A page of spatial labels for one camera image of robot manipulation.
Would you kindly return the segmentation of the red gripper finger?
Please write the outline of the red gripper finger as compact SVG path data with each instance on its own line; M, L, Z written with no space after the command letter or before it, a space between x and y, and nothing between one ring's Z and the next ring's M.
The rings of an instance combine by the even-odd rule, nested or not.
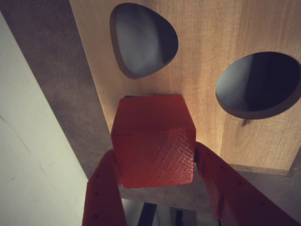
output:
M223 226L297 226L255 186L205 145L196 143L195 163L215 217Z
M83 226L127 225L119 192L120 184L114 152L109 150L87 183Z

